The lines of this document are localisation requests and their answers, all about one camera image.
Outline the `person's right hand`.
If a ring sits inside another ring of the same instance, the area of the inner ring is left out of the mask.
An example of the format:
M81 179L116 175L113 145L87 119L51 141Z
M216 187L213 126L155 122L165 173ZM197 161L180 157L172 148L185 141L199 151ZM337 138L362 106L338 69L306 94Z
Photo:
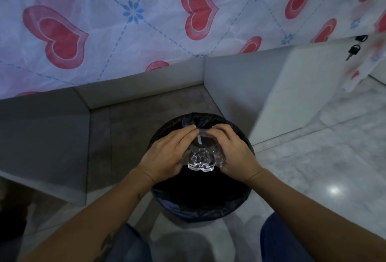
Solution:
M254 153L248 145L239 138L228 124L217 124L207 131L215 137L225 156L225 164L221 171L227 176L250 185L255 177L263 172Z

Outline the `person's left hand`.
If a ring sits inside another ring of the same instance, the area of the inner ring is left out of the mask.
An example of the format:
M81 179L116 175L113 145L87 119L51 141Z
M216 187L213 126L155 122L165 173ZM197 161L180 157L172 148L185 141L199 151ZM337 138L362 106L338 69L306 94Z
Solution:
M184 128L190 131L197 127L190 125ZM175 152L177 144L175 138L181 129L172 131L167 136L155 141L137 166L139 171L150 178L153 185L174 177L181 171L184 153Z

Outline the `clear plastic bottle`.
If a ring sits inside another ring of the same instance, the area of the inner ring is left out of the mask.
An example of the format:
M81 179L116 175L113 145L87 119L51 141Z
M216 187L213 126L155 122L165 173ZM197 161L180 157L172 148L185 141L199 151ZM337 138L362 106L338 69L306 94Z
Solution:
M182 157L182 164L192 171L212 172L222 168L224 152L216 137L207 133L208 129L198 129L197 137L191 142Z

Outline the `person's left forearm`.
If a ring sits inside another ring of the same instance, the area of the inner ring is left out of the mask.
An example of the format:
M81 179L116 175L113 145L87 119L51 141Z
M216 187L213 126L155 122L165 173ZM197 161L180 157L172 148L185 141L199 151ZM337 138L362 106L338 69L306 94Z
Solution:
M19 262L102 262L116 233L153 186L137 167L119 184L62 225Z

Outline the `person's right forearm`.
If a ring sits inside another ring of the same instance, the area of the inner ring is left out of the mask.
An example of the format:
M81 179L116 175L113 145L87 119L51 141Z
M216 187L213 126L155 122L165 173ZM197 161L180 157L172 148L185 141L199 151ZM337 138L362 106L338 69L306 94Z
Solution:
M279 180L267 169L248 185L283 219L317 262L386 262L386 240Z

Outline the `black lined trash bin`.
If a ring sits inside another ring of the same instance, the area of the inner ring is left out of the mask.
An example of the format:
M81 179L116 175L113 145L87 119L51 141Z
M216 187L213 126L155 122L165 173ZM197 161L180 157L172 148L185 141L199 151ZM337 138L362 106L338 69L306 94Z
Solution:
M211 113L188 113L165 123L151 138L147 150L160 138L174 130L195 125L210 129L216 124L228 124L254 153L248 137L232 122ZM183 165L174 177L159 182L152 193L166 210L188 223L213 221L229 215L249 197L251 188L215 167L212 172L192 171Z

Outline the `white cabinet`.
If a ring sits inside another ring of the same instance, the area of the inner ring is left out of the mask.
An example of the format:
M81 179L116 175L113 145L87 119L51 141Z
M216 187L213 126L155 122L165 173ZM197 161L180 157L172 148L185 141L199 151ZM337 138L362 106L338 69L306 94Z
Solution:
M204 86L252 145L304 127L372 51L354 38L205 59Z

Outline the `heart print tablecloth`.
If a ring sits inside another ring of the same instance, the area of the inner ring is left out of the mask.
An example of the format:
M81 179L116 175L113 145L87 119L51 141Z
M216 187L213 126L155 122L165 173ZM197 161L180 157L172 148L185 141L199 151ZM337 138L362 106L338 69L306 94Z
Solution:
M0 0L0 100L386 32L386 0Z

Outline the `black keys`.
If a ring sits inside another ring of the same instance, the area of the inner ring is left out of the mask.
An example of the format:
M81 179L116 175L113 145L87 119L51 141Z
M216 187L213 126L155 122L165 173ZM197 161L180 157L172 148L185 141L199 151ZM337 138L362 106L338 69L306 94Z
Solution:
M365 42L368 39L368 35L359 35L355 37L355 41L357 42L355 45L353 45L349 51L348 56L346 58L346 61L348 61L352 56L357 55L358 52L361 50L361 44Z

